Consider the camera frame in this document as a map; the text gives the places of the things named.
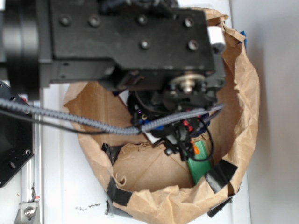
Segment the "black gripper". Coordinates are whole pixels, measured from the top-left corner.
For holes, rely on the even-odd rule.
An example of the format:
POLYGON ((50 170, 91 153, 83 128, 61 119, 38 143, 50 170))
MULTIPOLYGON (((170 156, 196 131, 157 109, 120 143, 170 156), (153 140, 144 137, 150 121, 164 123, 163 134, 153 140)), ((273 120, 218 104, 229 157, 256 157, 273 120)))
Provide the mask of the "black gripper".
POLYGON ((154 112, 209 108, 224 86, 206 13, 175 0, 49 0, 50 63, 40 83, 97 81, 154 112))

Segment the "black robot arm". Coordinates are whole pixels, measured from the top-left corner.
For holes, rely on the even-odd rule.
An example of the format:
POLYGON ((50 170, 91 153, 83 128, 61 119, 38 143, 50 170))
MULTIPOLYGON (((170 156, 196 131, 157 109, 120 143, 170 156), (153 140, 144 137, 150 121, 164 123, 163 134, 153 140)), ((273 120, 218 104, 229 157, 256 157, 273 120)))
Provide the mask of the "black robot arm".
POLYGON ((51 83, 131 91, 157 113, 208 108, 225 84, 223 33, 175 0, 7 0, 0 76, 38 99, 51 83))

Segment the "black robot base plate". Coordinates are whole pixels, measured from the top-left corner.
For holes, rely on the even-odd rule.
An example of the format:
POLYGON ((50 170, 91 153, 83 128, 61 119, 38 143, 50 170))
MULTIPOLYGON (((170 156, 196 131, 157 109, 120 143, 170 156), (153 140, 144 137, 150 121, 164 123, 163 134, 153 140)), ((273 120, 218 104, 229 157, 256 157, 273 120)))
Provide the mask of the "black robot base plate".
POLYGON ((33 124, 27 111, 0 108, 0 186, 4 187, 33 156, 33 124))

